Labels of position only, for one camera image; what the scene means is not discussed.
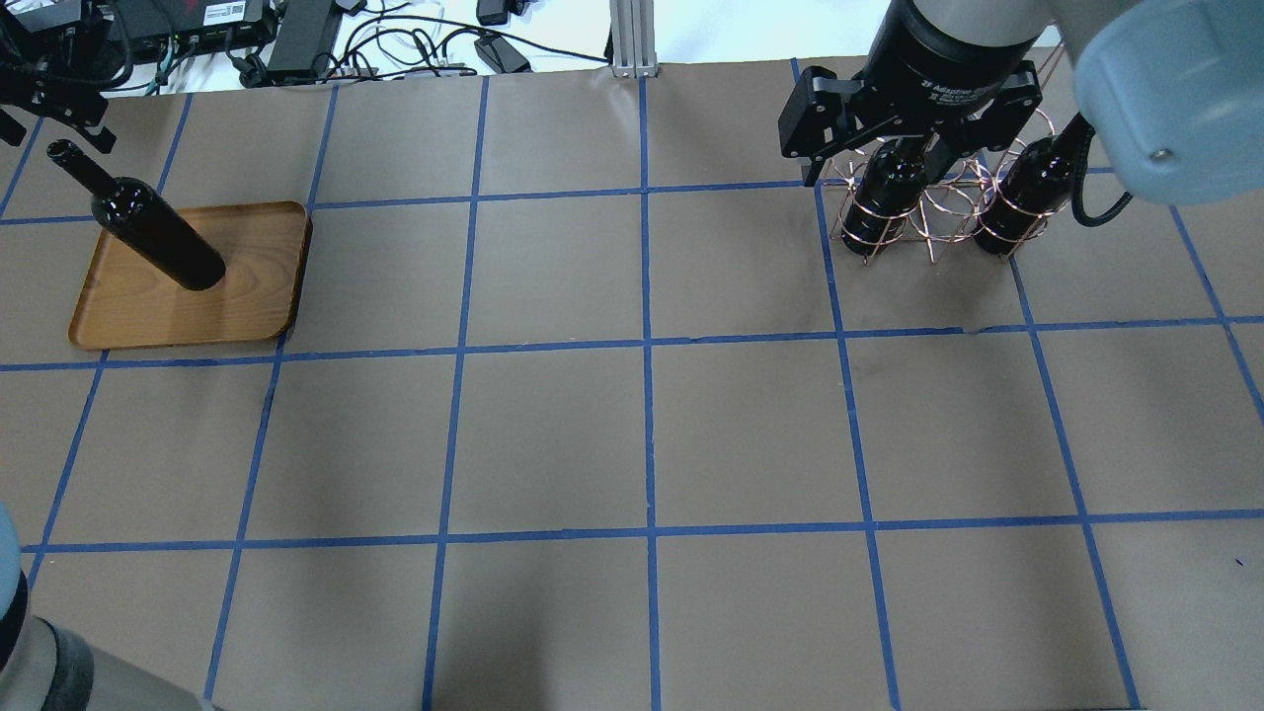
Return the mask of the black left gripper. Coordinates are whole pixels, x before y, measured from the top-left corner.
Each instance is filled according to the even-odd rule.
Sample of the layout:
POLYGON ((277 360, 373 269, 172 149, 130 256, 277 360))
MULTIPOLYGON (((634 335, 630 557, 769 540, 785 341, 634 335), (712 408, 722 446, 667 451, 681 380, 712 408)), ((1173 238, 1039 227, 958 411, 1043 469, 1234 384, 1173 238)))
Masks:
POLYGON ((118 137, 104 127, 109 90, 118 89, 118 70, 104 71, 99 59, 75 58, 71 49, 43 40, 3 40, 3 108, 71 127, 101 152, 112 152, 118 137))

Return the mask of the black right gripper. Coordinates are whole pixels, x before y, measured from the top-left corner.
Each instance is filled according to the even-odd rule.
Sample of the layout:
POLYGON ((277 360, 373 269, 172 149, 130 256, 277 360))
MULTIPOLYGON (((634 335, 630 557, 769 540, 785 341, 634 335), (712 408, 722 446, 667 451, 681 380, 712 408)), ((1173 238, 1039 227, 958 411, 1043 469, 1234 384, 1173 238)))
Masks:
POLYGON ((801 72, 779 116, 785 158, 815 185, 825 161, 880 138, 925 138, 930 182, 980 151, 1002 151, 1043 94, 1028 52, 1049 25, 1043 1, 892 1, 863 68, 801 72))

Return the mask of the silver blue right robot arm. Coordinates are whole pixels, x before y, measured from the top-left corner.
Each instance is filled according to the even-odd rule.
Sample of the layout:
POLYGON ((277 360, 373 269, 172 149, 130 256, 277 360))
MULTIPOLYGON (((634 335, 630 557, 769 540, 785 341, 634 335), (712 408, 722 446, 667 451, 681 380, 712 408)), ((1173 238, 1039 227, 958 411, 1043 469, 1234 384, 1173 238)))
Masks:
POLYGON ((930 138, 935 180, 1001 151, 1040 104, 1026 53, 1052 24, 1079 116, 1129 194, 1200 205, 1261 189, 1259 1, 894 1, 854 78, 801 71, 780 149, 806 186, 878 138, 930 138))

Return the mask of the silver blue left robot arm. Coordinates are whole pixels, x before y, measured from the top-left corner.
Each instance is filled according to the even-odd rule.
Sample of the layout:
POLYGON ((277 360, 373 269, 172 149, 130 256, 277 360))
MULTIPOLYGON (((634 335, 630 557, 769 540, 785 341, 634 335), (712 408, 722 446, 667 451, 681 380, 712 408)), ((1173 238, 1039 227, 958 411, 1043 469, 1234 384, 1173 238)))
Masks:
POLYGON ((3 521, 4 710, 217 710, 207 698, 32 614, 11 514, 3 521))

